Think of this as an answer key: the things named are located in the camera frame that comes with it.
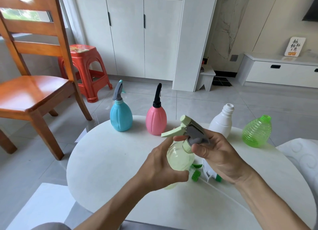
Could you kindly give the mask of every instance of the human hand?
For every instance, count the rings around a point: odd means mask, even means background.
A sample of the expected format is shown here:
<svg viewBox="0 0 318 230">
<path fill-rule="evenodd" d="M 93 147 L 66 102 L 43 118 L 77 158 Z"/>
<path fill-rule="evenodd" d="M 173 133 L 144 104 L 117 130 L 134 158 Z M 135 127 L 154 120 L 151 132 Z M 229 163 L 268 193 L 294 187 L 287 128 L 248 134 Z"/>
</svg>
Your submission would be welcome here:
<svg viewBox="0 0 318 230">
<path fill-rule="evenodd" d="M 193 144 L 191 150 L 206 159 L 212 169 L 232 184 L 244 181 L 254 171 L 236 152 L 226 138 L 217 132 L 205 129 L 210 144 Z M 183 141 L 187 136 L 175 136 L 174 141 Z"/>
<path fill-rule="evenodd" d="M 173 170 L 167 159 L 167 151 L 173 139 L 166 138 L 154 148 L 135 175 L 149 192 L 156 191 L 176 182 L 186 182 L 189 171 Z"/>
</svg>

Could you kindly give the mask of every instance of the small white step stool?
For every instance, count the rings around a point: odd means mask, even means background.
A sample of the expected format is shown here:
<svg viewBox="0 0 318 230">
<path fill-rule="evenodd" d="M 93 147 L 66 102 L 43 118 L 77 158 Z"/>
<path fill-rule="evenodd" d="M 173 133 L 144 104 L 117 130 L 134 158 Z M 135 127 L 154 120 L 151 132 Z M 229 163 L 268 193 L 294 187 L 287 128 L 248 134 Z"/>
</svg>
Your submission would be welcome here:
<svg viewBox="0 0 318 230">
<path fill-rule="evenodd" d="M 199 74 L 196 91 L 200 90 L 203 85 L 206 91 L 210 91 L 213 78 L 216 74 L 210 65 L 201 65 L 201 67 L 204 68 L 204 72 L 200 72 Z"/>
</svg>

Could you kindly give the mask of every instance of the spray nozzle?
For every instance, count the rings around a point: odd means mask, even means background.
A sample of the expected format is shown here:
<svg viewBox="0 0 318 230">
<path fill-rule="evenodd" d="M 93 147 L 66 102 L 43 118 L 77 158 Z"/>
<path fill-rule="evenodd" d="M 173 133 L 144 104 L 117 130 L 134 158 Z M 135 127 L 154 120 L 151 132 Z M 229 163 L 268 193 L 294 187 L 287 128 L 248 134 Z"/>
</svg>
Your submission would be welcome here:
<svg viewBox="0 0 318 230">
<path fill-rule="evenodd" d="M 188 135 L 189 138 L 184 141 L 183 148 L 187 153 L 191 152 L 193 144 L 210 144 L 208 136 L 205 134 L 204 128 L 190 117 L 183 115 L 180 118 L 181 125 L 171 131 L 161 134 L 161 137 L 173 137 L 180 135 Z"/>
<path fill-rule="evenodd" d="M 155 95 L 155 100 L 154 100 L 154 103 L 153 103 L 153 107 L 154 107 L 154 108 L 160 108 L 160 107 L 161 107 L 161 101 L 160 101 L 160 97 L 161 97 L 161 87 L 162 87 L 162 84 L 159 83 L 158 86 L 157 86 L 157 91 L 156 91 L 156 95 Z"/>
<path fill-rule="evenodd" d="M 116 100 L 116 101 L 122 100 L 121 93 L 126 93 L 122 88 L 122 80 L 120 80 L 116 85 L 113 100 Z"/>
</svg>

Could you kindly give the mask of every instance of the decorative sign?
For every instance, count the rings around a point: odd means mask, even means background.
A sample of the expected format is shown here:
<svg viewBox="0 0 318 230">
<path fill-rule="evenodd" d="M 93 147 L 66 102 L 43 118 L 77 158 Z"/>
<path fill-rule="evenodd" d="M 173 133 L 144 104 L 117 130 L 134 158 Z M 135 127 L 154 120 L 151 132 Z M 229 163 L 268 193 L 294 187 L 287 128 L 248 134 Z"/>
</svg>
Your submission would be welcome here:
<svg viewBox="0 0 318 230">
<path fill-rule="evenodd" d="M 292 37 L 289 41 L 285 56 L 297 57 L 306 41 L 305 37 Z"/>
</svg>

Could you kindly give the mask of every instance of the red plastic stool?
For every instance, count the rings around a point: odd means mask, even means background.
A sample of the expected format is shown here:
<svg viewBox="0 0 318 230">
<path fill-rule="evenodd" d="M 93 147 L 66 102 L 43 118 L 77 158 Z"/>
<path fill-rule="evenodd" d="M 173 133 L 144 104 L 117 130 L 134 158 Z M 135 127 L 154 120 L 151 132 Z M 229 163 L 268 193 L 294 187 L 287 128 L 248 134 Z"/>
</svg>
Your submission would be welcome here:
<svg viewBox="0 0 318 230">
<path fill-rule="evenodd" d="M 95 103 L 98 101 L 97 92 L 108 85 L 112 90 L 113 86 L 109 82 L 107 72 L 101 55 L 98 53 L 96 47 L 86 45 L 70 45 L 71 57 L 73 65 L 77 67 L 78 72 L 75 73 L 77 80 L 81 79 L 82 83 L 78 83 L 81 94 L 83 94 L 87 102 Z M 89 65 L 92 62 L 99 62 L 102 68 L 102 72 L 89 69 Z M 67 79 L 67 75 L 64 69 L 64 60 L 62 57 L 58 58 L 58 65 L 61 70 L 62 78 Z"/>
</svg>

